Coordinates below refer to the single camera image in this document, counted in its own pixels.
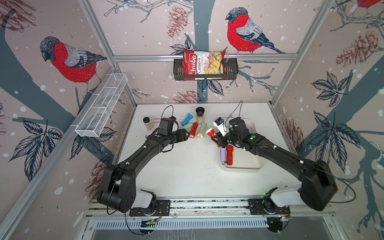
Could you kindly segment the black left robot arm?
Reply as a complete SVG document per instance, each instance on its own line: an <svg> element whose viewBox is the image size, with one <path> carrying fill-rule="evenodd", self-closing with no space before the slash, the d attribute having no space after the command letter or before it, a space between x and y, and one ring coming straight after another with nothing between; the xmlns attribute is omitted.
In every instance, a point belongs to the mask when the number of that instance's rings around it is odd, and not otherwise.
<svg viewBox="0 0 384 240"><path fill-rule="evenodd" d="M154 131L144 144L129 158L105 168L97 202L121 213L126 213L136 199L136 177L145 165L169 145L187 141L189 132L179 129L160 135Z"/></svg>

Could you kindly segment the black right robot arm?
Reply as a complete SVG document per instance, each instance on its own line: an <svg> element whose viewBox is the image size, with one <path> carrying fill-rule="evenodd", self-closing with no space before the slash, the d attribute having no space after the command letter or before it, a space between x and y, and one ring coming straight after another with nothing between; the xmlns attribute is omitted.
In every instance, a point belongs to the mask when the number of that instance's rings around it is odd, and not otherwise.
<svg viewBox="0 0 384 240"><path fill-rule="evenodd" d="M230 126L222 118L213 125L219 132L211 139L221 148L237 146L255 156L265 158L288 171L300 181L301 200L316 211L323 211L338 191L330 167L325 162L313 162L273 144L258 133L250 133L240 117L231 119Z"/></svg>

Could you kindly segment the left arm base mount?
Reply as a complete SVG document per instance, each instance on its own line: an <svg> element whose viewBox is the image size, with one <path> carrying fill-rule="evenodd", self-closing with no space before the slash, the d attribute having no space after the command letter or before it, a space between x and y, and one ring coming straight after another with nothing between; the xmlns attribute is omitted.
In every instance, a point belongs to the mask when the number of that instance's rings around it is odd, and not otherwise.
<svg viewBox="0 0 384 240"><path fill-rule="evenodd" d="M162 217L169 216L170 200L158 200L157 195L150 191L140 190L129 211L130 217Z"/></svg>

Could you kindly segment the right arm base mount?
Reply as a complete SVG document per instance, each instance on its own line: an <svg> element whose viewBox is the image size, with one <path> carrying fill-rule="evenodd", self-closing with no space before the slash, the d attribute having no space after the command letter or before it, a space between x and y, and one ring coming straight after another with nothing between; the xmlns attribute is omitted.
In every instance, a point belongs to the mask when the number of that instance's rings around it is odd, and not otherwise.
<svg viewBox="0 0 384 240"><path fill-rule="evenodd" d="M289 206L278 207L272 201L272 193L277 187L270 189L266 195L257 197L256 199L248 199L248 206L246 209L250 210L251 215L284 215L291 214Z"/></svg>

